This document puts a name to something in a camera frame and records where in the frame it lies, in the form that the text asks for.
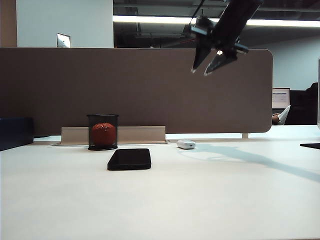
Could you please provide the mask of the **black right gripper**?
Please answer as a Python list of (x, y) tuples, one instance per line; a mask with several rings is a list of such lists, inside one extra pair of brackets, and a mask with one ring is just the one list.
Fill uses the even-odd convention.
[(229, 3), (218, 22), (213, 22), (205, 16), (198, 16), (190, 29), (196, 41), (191, 72), (195, 73), (197, 71), (212, 48), (218, 51), (206, 67), (204, 76), (208, 76), (216, 69), (236, 61), (238, 53), (248, 52), (246, 46), (239, 44), (238, 38), (247, 21), (251, 19), (259, 7), (259, 3)]

